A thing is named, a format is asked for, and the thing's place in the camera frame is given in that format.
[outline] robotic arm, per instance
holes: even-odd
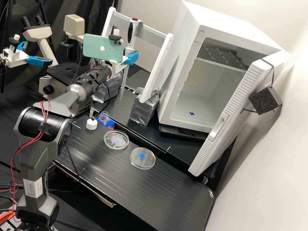
[[[17,204],[16,216],[23,225],[40,230],[52,230],[59,212],[57,201],[49,196],[44,175],[47,166],[61,153],[72,130],[70,109],[85,101],[111,76],[109,65],[100,64],[81,75],[67,87],[66,93],[50,101],[49,115],[43,122],[40,103],[28,107],[19,116],[14,131],[21,143],[28,142],[41,131],[39,141],[25,147],[20,153],[20,170],[24,195]]]

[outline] microscope focus knob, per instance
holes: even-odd
[[[20,36],[19,36],[18,34],[15,34],[15,35],[14,35],[14,39],[15,39],[16,41],[19,41]]]
[[[51,86],[51,85],[47,85],[47,86],[43,87],[43,92],[46,95],[52,94],[52,93],[54,93],[54,91],[55,90],[54,90],[53,86]]]

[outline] smartphone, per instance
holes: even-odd
[[[83,36],[83,55],[86,57],[114,60],[118,63],[123,59],[123,40],[110,40],[100,35],[85,34]]]

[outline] electrical wire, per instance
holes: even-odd
[[[9,211],[15,212],[16,210],[14,210],[14,209],[0,209],[0,212],[9,212]]]
[[[11,202],[13,202],[14,204],[17,204],[17,201],[13,200],[13,198],[12,198],[12,197],[1,196],[1,195],[0,195],[0,197],[1,197],[1,198],[6,198],[6,199],[9,199],[9,200],[10,200]]]
[[[90,70],[88,70],[87,73],[89,73],[89,72],[92,71],[92,70],[99,70],[99,69],[100,69],[99,67],[93,67],[93,68],[91,68]]]
[[[73,158],[72,158],[72,156],[71,156],[71,154],[70,154],[70,151],[69,151],[69,149],[68,149],[67,143],[65,144],[65,147],[66,147],[66,150],[67,150],[68,155],[70,156],[70,159],[71,159],[73,168],[74,168],[74,170],[75,170],[75,172],[76,172],[76,174],[77,174],[78,186],[77,186],[75,189],[69,190],[69,191],[57,190],[57,189],[49,189],[48,191],[50,191],[50,192],[60,192],[60,193],[68,193],[68,192],[69,192],[69,193],[72,193],[72,192],[78,190],[78,189],[80,188],[80,186],[81,186],[81,178],[80,178],[80,176],[79,176],[79,173],[78,173],[78,171],[77,171],[77,168],[76,168],[76,166],[75,166],[75,163],[74,163],[74,161],[73,161]]]
[[[46,123],[47,117],[46,117],[46,114],[45,114],[45,109],[44,109],[43,103],[44,103],[43,101],[40,102],[40,104],[41,104],[41,111],[42,111],[42,115],[43,115],[43,122]],[[33,144],[34,142],[39,141],[39,140],[42,138],[43,134],[44,134],[44,133],[43,133],[42,131],[40,131],[40,132],[38,133],[38,135],[37,135],[35,138],[33,138],[31,141],[27,142],[26,144],[20,146],[20,147],[17,149],[17,151],[14,153],[14,155],[13,155],[13,157],[12,157],[12,159],[11,159],[11,176],[12,176],[12,180],[13,180],[13,188],[12,188],[12,189],[9,189],[9,191],[11,192],[11,190],[13,190],[13,192],[11,192],[11,193],[13,194],[13,200],[15,200],[15,194],[16,194],[16,184],[15,184],[15,178],[14,178],[14,172],[13,172],[13,161],[14,161],[14,158],[15,158],[25,147],[27,147],[27,146]]]
[[[252,110],[248,110],[248,109],[243,109],[243,111],[249,111],[249,112],[255,112],[255,113],[257,113],[256,111],[252,111]]]
[[[80,49],[79,62],[78,62],[77,70],[76,70],[76,72],[75,72],[75,74],[74,74],[74,77],[72,78],[72,80],[71,80],[71,82],[70,82],[70,85],[72,84],[72,82],[74,82],[75,77],[76,77],[77,72],[78,72],[78,69],[79,69],[80,64],[81,64],[81,58],[82,58],[82,53],[81,53],[81,51],[82,51],[82,50]]]
[[[4,74],[6,73],[6,71],[7,71],[7,68],[6,68],[6,65],[5,65],[5,64],[4,64],[4,68],[5,68],[5,72],[2,73],[2,74],[0,74],[0,76],[1,76],[1,75],[4,75]]]
[[[19,188],[23,188],[23,185],[22,184],[15,184],[17,187]],[[0,187],[12,187],[12,185],[10,184],[0,184]]]
[[[41,104],[42,114],[43,114],[43,118],[44,118],[43,122],[46,123],[46,122],[47,122],[47,118],[48,118],[49,109],[50,109],[50,100],[48,100],[48,109],[47,109],[46,116],[45,116],[44,102],[45,102],[45,101],[41,101],[40,104]],[[14,165],[14,168],[16,169],[16,171],[18,172],[18,174],[21,175],[21,174],[20,174],[20,170],[19,170],[19,169],[16,167],[16,165],[15,165],[15,158],[13,158],[13,165]]]
[[[97,114],[96,116],[93,116],[91,119],[92,120],[95,120],[97,117],[99,117],[99,115],[105,110],[105,108],[108,106],[108,104],[110,103],[110,90],[109,90],[109,87],[107,85],[105,85],[107,87],[107,91],[108,91],[108,96],[109,96],[109,99],[108,99],[108,102],[107,104],[103,107],[103,109],[101,109]]]
[[[4,192],[9,192],[9,191],[11,191],[12,189],[13,189],[13,188],[0,190],[0,193],[1,193],[1,192],[2,192],[2,193],[4,193]]]
[[[5,7],[4,7],[3,11],[2,11],[2,14],[0,16],[0,22],[1,22],[1,19],[2,19],[2,16],[3,16],[3,13],[4,13],[5,9],[7,8],[8,4],[9,4],[9,1],[10,0],[7,0],[7,3],[6,3],[6,5],[5,5]]]
[[[269,62],[266,61],[265,59],[261,59],[261,60],[262,60],[263,62],[267,63],[268,65],[270,65],[271,68],[273,69],[272,83],[271,83],[271,85],[270,85],[270,87],[272,88],[272,87],[273,87],[273,83],[274,83],[274,75],[275,75],[274,70],[275,70],[275,67],[274,67],[273,64],[269,63]]]
[[[51,171],[51,170],[54,169],[55,167],[58,167],[58,166],[63,162],[63,160],[65,159],[65,157],[66,157],[66,153],[64,154],[64,157],[62,158],[62,160],[61,160],[59,163],[57,163],[56,165],[54,164],[48,171]]]

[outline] petri dish lid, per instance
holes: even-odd
[[[155,164],[155,155],[152,151],[146,148],[135,148],[130,155],[130,160],[133,165],[141,169],[150,169]]]
[[[105,144],[113,150],[121,150],[127,147],[129,143],[126,133],[120,130],[112,130],[104,135]]]

